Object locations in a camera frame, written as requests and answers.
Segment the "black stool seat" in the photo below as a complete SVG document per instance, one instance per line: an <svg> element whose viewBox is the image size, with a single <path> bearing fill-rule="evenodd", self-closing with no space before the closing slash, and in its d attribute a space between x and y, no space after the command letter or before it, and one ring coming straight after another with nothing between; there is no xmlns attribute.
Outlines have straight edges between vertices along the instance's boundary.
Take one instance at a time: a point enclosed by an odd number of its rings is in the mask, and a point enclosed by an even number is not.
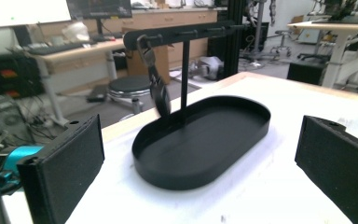
<svg viewBox="0 0 358 224"><path fill-rule="evenodd" d="M111 81L108 85L109 95L119 98L132 98L149 93L148 76L127 76Z"/></svg>
<svg viewBox="0 0 358 224"><path fill-rule="evenodd" d="M275 31L275 35L290 35L292 32L291 30L279 30Z"/></svg>

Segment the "white table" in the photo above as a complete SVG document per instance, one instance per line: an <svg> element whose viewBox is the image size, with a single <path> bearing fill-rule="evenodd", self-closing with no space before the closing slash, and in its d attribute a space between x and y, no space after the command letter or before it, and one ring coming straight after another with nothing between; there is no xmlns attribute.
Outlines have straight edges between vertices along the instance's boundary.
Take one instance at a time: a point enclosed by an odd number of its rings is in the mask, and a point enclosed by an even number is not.
<svg viewBox="0 0 358 224"><path fill-rule="evenodd" d="M89 57L93 55L98 55L101 53L106 54L106 64L108 66L108 76L110 79L117 78L115 60L113 58L112 50L115 49L124 49L124 43L122 39L117 39L116 41L106 41L101 42L96 45L89 46L89 48L80 48L80 49L71 49L59 53L49 54L49 55L30 55L35 58L37 65L40 70L40 77L45 87L46 94L51 102L51 106L54 111L54 121L60 125L64 125L68 120L65 119L62 115L61 108L59 106L54 88L51 84L51 73L48 71L48 65L54 66L56 63L64 63L74 59L81 59L84 57Z"/></svg>
<svg viewBox="0 0 358 224"><path fill-rule="evenodd" d="M330 62L327 65L322 86L333 88L335 84L345 85L350 75L358 73L358 50L352 52L351 57L344 57L349 37L354 37L358 34L358 24L312 23L312 21L304 21L292 23L288 26L294 29L332 31L337 35L336 44L333 48Z"/></svg>
<svg viewBox="0 0 358 224"><path fill-rule="evenodd" d="M104 128L102 170L67 223L350 223L296 166L295 155L304 115L344 124L358 137L358 94L240 73L190 93L188 102L211 95L265 105L272 115L266 137L213 183L170 191L146 183L133 167L131 144L158 117L154 109ZM179 107L173 100L172 109ZM32 223L22 192L4 202L13 224Z"/></svg>

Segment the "tabletop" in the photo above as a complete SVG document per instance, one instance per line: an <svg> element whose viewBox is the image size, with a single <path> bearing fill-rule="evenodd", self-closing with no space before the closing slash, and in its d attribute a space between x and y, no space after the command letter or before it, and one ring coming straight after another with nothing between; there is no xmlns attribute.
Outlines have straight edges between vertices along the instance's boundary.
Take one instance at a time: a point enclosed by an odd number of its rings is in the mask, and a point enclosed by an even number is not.
<svg viewBox="0 0 358 224"><path fill-rule="evenodd" d="M358 137L357 93L240 73L187 100L215 95L265 105L271 112L267 135L214 182L173 191L148 184L133 167L133 139L158 117L154 109L104 128L102 170L67 223L351 223L296 166L295 155L304 115L341 123ZM172 110L179 106L180 99L172 101ZM23 193L4 202L12 223L32 223Z"/></svg>
<svg viewBox="0 0 358 224"><path fill-rule="evenodd" d="M354 31L358 32L358 24L348 23L312 23L312 21L303 21L298 23L291 23L287 25L294 29L315 29L315 30L329 30L329 31Z"/></svg>
<svg viewBox="0 0 358 224"><path fill-rule="evenodd" d="M123 39L116 39L114 41L98 42L95 45L90 45L85 48L71 49L59 53L49 55L32 55L36 59L42 59L45 63L55 64L71 61L73 59L81 59L85 56L92 56L95 54L105 53L109 50L124 49Z"/></svg>

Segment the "blue object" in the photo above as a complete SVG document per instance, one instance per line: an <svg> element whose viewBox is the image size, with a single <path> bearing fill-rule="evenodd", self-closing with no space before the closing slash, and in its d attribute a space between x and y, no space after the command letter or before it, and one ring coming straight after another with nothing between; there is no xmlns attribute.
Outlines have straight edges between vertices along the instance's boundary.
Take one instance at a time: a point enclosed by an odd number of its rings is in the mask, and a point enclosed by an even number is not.
<svg viewBox="0 0 358 224"><path fill-rule="evenodd" d="M25 156L35 154L42 148L43 147L40 146L17 147L7 156L2 170L10 170L13 171L15 175L19 175L19 171L16 166L17 161L21 160Z"/></svg>

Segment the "computer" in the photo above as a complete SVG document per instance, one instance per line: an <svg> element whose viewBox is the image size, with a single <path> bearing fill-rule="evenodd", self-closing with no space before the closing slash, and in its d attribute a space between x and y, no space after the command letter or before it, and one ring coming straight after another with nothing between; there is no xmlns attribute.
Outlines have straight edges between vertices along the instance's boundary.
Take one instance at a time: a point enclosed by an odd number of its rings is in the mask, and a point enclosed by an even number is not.
<svg viewBox="0 0 358 224"><path fill-rule="evenodd" d="M65 0L0 0L0 27L71 20Z"/></svg>
<svg viewBox="0 0 358 224"><path fill-rule="evenodd" d="M132 18L131 0L66 0L72 20L94 19L103 35L103 19Z"/></svg>

